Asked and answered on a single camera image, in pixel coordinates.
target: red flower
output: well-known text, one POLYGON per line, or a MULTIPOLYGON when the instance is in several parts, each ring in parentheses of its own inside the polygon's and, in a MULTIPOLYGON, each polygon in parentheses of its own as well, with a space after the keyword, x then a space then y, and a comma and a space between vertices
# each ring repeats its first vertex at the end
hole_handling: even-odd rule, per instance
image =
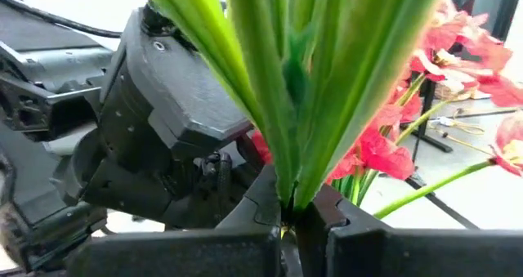
POLYGON ((499 125, 494 160, 501 168, 521 176, 523 170, 523 113, 506 117, 499 125))
POLYGON ((523 105, 523 88, 500 74, 479 75, 477 78, 480 91, 490 94, 490 99, 497 106, 523 105))
POLYGON ((256 146, 256 150, 261 156, 261 159, 265 164, 272 163, 272 155, 270 155, 269 146, 263 139, 262 134, 256 130, 254 131, 253 137, 251 137, 251 140, 254 143, 254 146, 256 146))
POLYGON ((379 129, 381 126, 392 126, 402 118, 403 108, 399 105, 384 105, 369 124, 379 129))
POLYGON ((385 172, 401 180, 407 179, 414 172, 410 152, 389 141, 378 129, 366 129, 358 142, 364 167, 385 172))
POLYGON ((458 34, 467 25, 467 17, 465 11, 448 15, 437 12, 431 27, 423 35, 422 47, 433 51, 449 50, 456 43, 458 34))
MULTIPOLYGON (((409 89, 405 87, 397 87, 392 96, 391 99, 388 101, 388 104, 395 104, 409 89)), ((410 100, 401 107, 400 114, 401 117, 398 119, 401 123, 407 123, 412 122, 414 120, 414 117, 419 114, 420 110, 422 108, 422 100, 419 97, 418 93, 414 94, 410 98, 410 100)))
MULTIPOLYGON (((392 141, 389 141, 376 127, 377 120, 384 121, 387 119, 376 117, 369 124, 360 138, 329 174, 326 181, 328 184, 333 179, 354 174, 357 167, 372 168, 401 180, 412 175, 414 165, 409 151, 405 147, 398 147, 392 141)), ((272 163, 269 148, 263 140, 262 134, 256 130, 252 139, 263 161, 272 163)))
POLYGON ((469 17, 467 26, 460 32, 456 42, 461 43, 474 56, 481 58, 483 67, 498 72, 505 67, 512 57, 512 51, 503 46, 503 42, 490 36, 480 28, 487 20, 487 15, 469 17))
POLYGON ((411 68, 419 73, 428 73, 427 78, 434 82, 450 80, 459 82, 465 88, 477 86, 476 75, 483 69, 483 65, 473 61, 462 60, 459 57, 440 50, 431 60, 425 51, 417 50, 413 54, 411 68))
POLYGON ((458 11, 452 0, 440 0, 436 13, 439 13, 447 18, 455 15, 458 11))

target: red petal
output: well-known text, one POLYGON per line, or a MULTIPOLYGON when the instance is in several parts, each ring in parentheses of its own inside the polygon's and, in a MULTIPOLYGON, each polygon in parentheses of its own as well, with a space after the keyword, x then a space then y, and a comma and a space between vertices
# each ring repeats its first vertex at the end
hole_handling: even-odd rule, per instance
POLYGON ((414 117, 419 114, 422 108, 422 100, 419 95, 414 95, 401 110, 401 122, 412 122, 414 117))
POLYGON ((484 13, 484 14, 481 14, 481 15, 473 16, 469 23, 471 25, 475 25, 475 26, 479 27, 482 24, 486 23, 488 19, 489 19, 489 14, 488 13, 484 13))
POLYGON ((405 67, 403 68, 403 71, 401 71, 399 80, 400 81, 407 80, 410 78, 411 75, 412 75, 412 72, 410 71, 410 68, 407 65, 405 65, 405 67))
POLYGON ((400 123, 396 123, 392 125, 391 133, 389 134, 391 139, 393 141, 398 140, 398 137, 400 136, 400 123))
POLYGON ((522 112, 516 112, 504 118, 496 133, 496 145, 500 150, 513 140, 523 141, 522 112))
POLYGON ((444 72, 445 77, 448 80, 460 82, 461 84, 463 84, 465 88, 472 88, 478 85, 478 82, 474 77, 467 73, 464 73, 460 69, 461 68, 442 69, 442 71, 444 72))
POLYGON ((512 51, 501 45, 491 45, 489 46, 489 50, 485 54, 479 55, 479 57, 481 57, 481 61, 483 61, 486 68, 498 72, 502 70, 510 60, 512 51))
POLYGON ((445 80, 445 76, 443 75, 441 69, 431 62, 427 56, 427 52, 423 50, 417 50, 414 52, 413 59, 411 61, 411 69, 419 73, 428 71, 430 75, 427 77, 432 81, 445 80))
POLYGON ((497 165, 499 165, 501 168, 505 169, 507 172, 510 172, 516 176, 521 176, 521 167, 518 167, 517 165, 514 165, 510 162, 508 162, 502 155, 501 151, 495 147, 492 147, 492 150, 494 151, 494 161, 497 165))
POLYGON ((456 38, 463 27, 467 25, 467 18, 468 14, 460 11, 443 24, 436 24, 436 26, 431 27, 424 35, 423 47, 434 51, 449 50, 456 43, 456 38))
POLYGON ((363 162, 358 159, 353 150, 345 155, 345 157, 336 165, 333 171, 330 173, 327 178, 327 184, 333 179, 340 179, 348 175, 354 174, 357 166, 362 166, 363 162))
POLYGON ((407 179, 414 172, 409 151, 405 147, 397 147, 378 130, 367 129, 360 144, 361 158, 366 167, 401 180, 407 179))
POLYGON ((436 11, 445 15, 453 15, 457 12, 452 0, 441 0, 436 11))
POLYGON ((380 128, 381 126, 391 126, 401 119, 401 106, 399 105, 384 105, 374 120, 372 127, 380 128))
POLYGON ((494 75, 481 75, 477 78, 480 91, 491 95, 490 99, 497 106, 523 105, 523 88, 519 88, 511 80, 494 75))
POLYGON ((267 145, 265 140, 263 140, 263 136, 258 130, 254 131, 251 140, 253 141, 256 150, 260 154, 261 159, 263 159, 263 162, 272 163, 272 155, 270 154, 269 146, 267 145))

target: black cable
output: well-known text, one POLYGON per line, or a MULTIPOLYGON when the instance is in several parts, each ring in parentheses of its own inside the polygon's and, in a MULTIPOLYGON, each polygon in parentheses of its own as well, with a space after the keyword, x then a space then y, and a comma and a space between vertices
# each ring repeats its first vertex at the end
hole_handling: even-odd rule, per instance
POLYGON ((122 35, 121 32, 108 31, 104 29, 94 28, 88 25, 80 24, 73 20, 68 20, 61 16, 53 15, 47 11, 42 11, 36 7, 30 7, 21 0, 0 0, 1 3, 16 9, 17 11, 27 12, 30 15, 37 16, 45 21, 51 22, 57 25, 63 25, 65 27, 76 29, 78 31, 92 34, 96 36, 106 37, 106 38, 120 38, 122 35))

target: flower stem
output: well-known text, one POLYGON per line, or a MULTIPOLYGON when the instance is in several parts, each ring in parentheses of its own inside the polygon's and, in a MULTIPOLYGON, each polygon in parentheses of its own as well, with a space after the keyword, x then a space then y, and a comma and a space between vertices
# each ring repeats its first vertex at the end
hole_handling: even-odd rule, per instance
POLYGON ((448 178, 438 181, 435 184, 426 185, 426 186, 414 191, 412 194, 409 194, 402 199, 398 199, 395 202, 392 202, 391 204, 382 208, 380 211, 374 213, 374 217, 376 217, 377 219, 383 219, 385 216, 389 215, 391 212, 394 212, 398 208, 403 207, 407 203, 412 203, 414 200, 419 199, 427 194, 430 194, 432 191, 440 188, 441 186, 447 185, 450 182, 452 182, 458 178, 461 178, 463 176, 466 176, 468 174, 471 174, 473 172, 479 171, 483 168, 486 168, 486 167, 492 166, 492 165, 494 165, 494 161, 492 161, 490 159, 485 162, 471 165, 471 166, 463 169, 461 172, 458 172, 448 178))
POLYGON ((396 102, 397 105, 406 105, 412 99, 412 96, 416 94, 419 88, 422 86, 423 81, 425 81, 425 74, 419 74, 419 76, 412 81, 407 92, 398 99, 396 102))
POLYGON ((369 187, 371 184, 373 184, 374 179, 378 175, 378 171, 376 170, 367 170, 367 173, 363 177, 363 184, 360 190, 360 194, 358 194, 358 201, 355 204, 356 206, 360 206, 363 202, 364 196, 367 194, 367 191, 369 190, 369 187))
POLYGON ((358 194, 360 194, 361 181, 363 180, 364 171, 362 168, 356 168, 356 174, 354 180, 352 181, 352 193, 351 193, 351 202, 353 204, 358 203, 358 194))
POLYGON ((425 120, 429 119, 432 114, 434 114, 436 111, 440 110, 444 105, 448 104, 452 100, 448 101, 440 101, 437 105, 434 105, 430 110, 425 112, 425 114, 422 114, 421 117, 416 119, 414 122, 409 124, 409 126, 398 136, 398 139, 396 139, 396 144, 398 145, 401 143, 414 129, 416 129, 419 125, 421 125, 425 120))

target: screw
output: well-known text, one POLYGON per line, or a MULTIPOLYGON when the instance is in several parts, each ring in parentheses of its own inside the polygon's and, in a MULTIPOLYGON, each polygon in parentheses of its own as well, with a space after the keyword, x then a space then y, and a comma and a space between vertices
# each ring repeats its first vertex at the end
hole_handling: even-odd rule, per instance
POLYGON ((154 41, 153 42, 153 45, 156 49, 158 49, 159 51, 164 51, 165 50, 165 46, 161 43, 161 42, 158 42, 158 41, 154 41))

